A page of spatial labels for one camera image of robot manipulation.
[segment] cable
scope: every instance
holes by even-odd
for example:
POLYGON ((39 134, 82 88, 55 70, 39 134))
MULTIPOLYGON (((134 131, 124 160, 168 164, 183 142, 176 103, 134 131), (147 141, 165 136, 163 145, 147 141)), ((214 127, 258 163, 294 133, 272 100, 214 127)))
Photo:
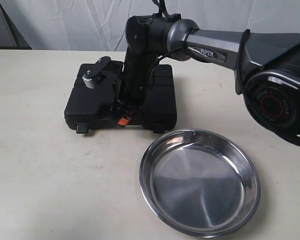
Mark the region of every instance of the cable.
POLYGON ((237 60, 236 60, 236 77, 237 77, 237 81, 241 90, 241 93, 243 95, 243 99, 245 101, 245 104, 247 105, 248 109, 252 111, 252 113, 254 114, 254 116, 252 117, 256 117, 257 120, 259 120, 266 129, 272 131, 274 134, 276 134, 278 137, 284 139, 285 141, 297 145, 300 147, 300 139, 299 138, 295 138, 295 137, 290 137, 280 131, 278 131, 277 129, 275 129, 273 126, 271 126, 261 115, 260 113, 255 109, 255 107, 253 106, 252 102, 250 101, 249 97, 247 96, 247 92, 246 89, 244 87, 244 82, 242 79, 242 53, 245 47, 245 43, 247 42, 247 40, 250 37, 250 29, 247 29, 243 32, 240 43, 239 43, 239 49, 238 49, 238 56, 237 56, 237 60))

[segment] stainless steel bowl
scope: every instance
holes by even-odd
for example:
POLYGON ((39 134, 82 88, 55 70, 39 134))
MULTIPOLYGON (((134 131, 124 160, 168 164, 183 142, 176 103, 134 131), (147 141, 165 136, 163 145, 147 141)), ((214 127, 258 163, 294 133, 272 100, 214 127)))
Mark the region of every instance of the stainless steel bowl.
POLYGON ((258 174, 233 142, 210 131, 167 133, 145 152, 139 170, 143 196, 170 227, 191 236, 230 234, 255 213, 258 174))

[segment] table surface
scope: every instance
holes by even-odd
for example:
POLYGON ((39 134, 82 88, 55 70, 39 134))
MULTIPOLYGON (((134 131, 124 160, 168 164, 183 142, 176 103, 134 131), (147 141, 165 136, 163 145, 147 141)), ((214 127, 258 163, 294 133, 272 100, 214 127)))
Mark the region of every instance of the table surface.
MULTIPOLYGON (((64 109, 79 66, 124 52, 0 50, 0 240, 190 240, 165 225, 139 186, 141 158, 158 135, 139 127, 76 134, 64 109)), ((259 126, 234 74, 189 60, 171 64, 175 129, 229 138, 253 161, 261 199, 222 240, 300 240, 300 147, 259 126)))

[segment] white backdrop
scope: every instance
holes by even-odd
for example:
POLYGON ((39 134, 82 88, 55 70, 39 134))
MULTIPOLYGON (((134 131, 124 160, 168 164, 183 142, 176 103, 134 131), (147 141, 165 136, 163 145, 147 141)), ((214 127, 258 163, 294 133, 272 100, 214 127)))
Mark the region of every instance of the white backdrop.
MULTIPOLYGON (((125 24, 157 12, 152 0, 0 0, 33 49, 125 51, 125 24)), ((166 0, 201 29, 300 33, 300 0, 166 0)))

